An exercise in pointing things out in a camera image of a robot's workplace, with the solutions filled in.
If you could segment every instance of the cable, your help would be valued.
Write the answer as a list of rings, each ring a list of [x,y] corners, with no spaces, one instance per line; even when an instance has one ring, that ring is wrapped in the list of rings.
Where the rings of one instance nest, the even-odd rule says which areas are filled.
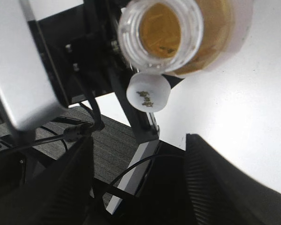
[[[92,131],[102,130],[104,128],[104,123],[102,122],[100,108],[95,99],[95,96],[93,95],[93,92],[85,86],[85,82],[83,81],[83,78],[80,73],[76,73],[75,79],[80,89],[82,90],[85,98],[89,101],[89,104],[92,106],[93,109],[93,116],[94,116],[93,119],[95,121],[95,124],[92,127]]]
[[[53,130],[51,130],[51,129],[47,128],[47,127],[41,126],[40,128],[45,130],[45,131],[48,131],[49,133],[51,133],[51,134],[53,134],[55,136],[58,136],[57,133],[55,133]],[[63,143],[63,145],[65,147],[65,151],[68,151],[66,142],[64,140],[60,140],[60,141]]]
[[[127,174],[128,172],[130,172],[132,169],[134,169],[135,167],[137,167],[140,164],[143,164],[149,160],[155,159],[155,158],[159,158],[159,157],[174,157],[174,158],[182,158],[184,159],[184,156],[177,156],[177,155],[170,155],[170,154],[164,154],[164,155],[152,155],[149,156],[147,158],[144,158],[142,160],[140,160],[139,162],[133,164],[132,166],[130,166],[128,169],[124,170],[119,176],[117,176],[108,186],[106,186],[102,192],[95,197],[94,202],[93,202],[93,206],[95,206],[98,201],[100,201],[100,199],[103,197],[104,194],[106,194],[110,188],[112,188],[125,174]]]
[[[56,141],[60,141],[64,139],[64,135],[58,135],[58,136],[54,136],[54,137],[47,137],[47,138],[43,138],[43,139],[39,139],[36,140],[35,142],[28,144],[28,145],[24,145],[24,146],[18,146],[18,147],[12,147],[3,151],[0,151],[0,158],[4,158],[6,156],[9,156],[10,154],[13,154],[15,152],[24,150],[24,149],[28,149],[31,147],[35,147],[41,144],[47,144],[47,143],[51,143],[51,142],[56,142]]]
[[[88,107],[87,107],[85,104],[83,104],[82,102],[80,102],[79,105],[80,105],[84,110],[86,110],[86,111],[91,115],[91,117],[92,117],[93,119],[95,119],[94,112],[93,112],[90,108],[88,108]]]

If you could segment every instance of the bottle mouth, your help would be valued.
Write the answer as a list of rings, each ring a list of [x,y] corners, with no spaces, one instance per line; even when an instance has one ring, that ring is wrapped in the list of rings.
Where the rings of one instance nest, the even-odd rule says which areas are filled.
[[[150,40],[144,42],[143,31],[146,16],[151,13],[154,17],[152,9],[158,4],[168,8],[175,15],[179,28],[175,27],[175,22],[172,26],[176,31],[180,30],[179,42],[175,43],[176,49],[161,45],[160,53],[152,52],[150,46],[154,43],[150,43]],[[121,16],[118,39],[124,57],[135,68],[151,73],[163,73],[176,70],[188,63],[199,50],[203,33],[203,16],[194,0],[133,0]]]

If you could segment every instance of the black cable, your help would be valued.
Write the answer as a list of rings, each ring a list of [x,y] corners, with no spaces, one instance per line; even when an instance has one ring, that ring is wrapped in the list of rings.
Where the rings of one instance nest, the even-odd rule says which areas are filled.
[[[32,148],[41,144],[47,144],[51,142],[56,142],[64,139],[64,135],[58,135],[58,136],[53,136],[53,137],[47,137],[43,139],[36,140],[35,142],[23,146],[17,146],[17,147],[12,147],[3,151],[0,151],[0,159],[4,158],[6,156],[9,156],[10,154],[13,154],[18,151],[22,151],[28,148]]]
[[[64,117],[64,116],[56,117],[55,119],[51,120],[51,122],[64,123],[64,124],[70,124],[70,125],[80,125],[80,124],[94,125],[94,123],[92,123],[92,122],[79,120],[79,119],[71,118],[71,117]]]
[[[79,105],[80,105],[85,111],[87,111],[87,112],[91,115],[91,117],[92,117],[93,119],[95,119],[94,112],[93,112],[90,108],[88,108],[88,107],[87,107],[85,104],[83,104],[82,102],[80,102]]]
[[[47,128],[47,127],[41,126],[40,128],[43,129],[43,130],[45,130],[45,131],[48,131],[49,133],[51,133],[51,134],[53,134],[53,135],[55,135],[55,136],[58,136],[57,133],[55,133],[53,130],[51,130],[51,129]],[[65,151],[68,151],[66,142],[65,142],[64,140],[60,140],[60,141],[61,141],[62,144],[64,145]]]
[[[159,158],[159,157],[174,157],[174,158],[182,158],[182,159],[184,159],[184,156],[171,155],[171,154],[161,154],[161,155],[152,155],[152,156],[149,156],[147,158],[144,158],[144,159],[138,161],[137,163],[135,163],[132,166],[130,166],[128,169],[124,170],[106,188],[104,188],[98,196],[95,197],[95,199],[93,201],[93,207],[100,201],[100,199],[102,199],[103,195],[106,194],[109,191],[109,189],[112,188],[126,173],[130,172],[132,169],[134,169],[135,167],[137,167],[140,164],[143,164],[143,163],[145,163],[145,162],[147,162],[149,160],[152,160],[152,159],[155,159],[155,158]]]
[[[104,123],[102,122],[100,108],[95,99],[95,96],[93,95],[93,92],[88,87],[85,86],[85,82],[83,81],[83,78],[79,72],[76,73],[75,79],[78,86],[82,90],[85,98],[89,101],[89,104],[93,109],[93,115],[94,115],[93,119],[95,121],[95,124],[92,127],[92,131],[102,130],[104,128]]]

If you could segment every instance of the white bottle cap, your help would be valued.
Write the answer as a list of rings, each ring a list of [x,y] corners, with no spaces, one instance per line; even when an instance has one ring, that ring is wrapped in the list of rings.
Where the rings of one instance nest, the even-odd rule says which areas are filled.
[[[162,75],[140,72],[131,78],[127,98],[134,108],[155,113],[167,105],[170,91],[170,84]]]

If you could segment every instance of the screw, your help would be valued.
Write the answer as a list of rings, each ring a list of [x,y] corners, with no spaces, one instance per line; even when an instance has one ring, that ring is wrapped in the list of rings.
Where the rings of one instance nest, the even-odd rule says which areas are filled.
[[[74,71],[75,72],[78,72],[80,69],[79,69],[79,66],[78,66],[78,63],[74,63],[73,64],[73,68],[74,68]]]
[[[70,44],[66,45],[66,50],[68,53],[71,53],[73,51],[72,46]]]

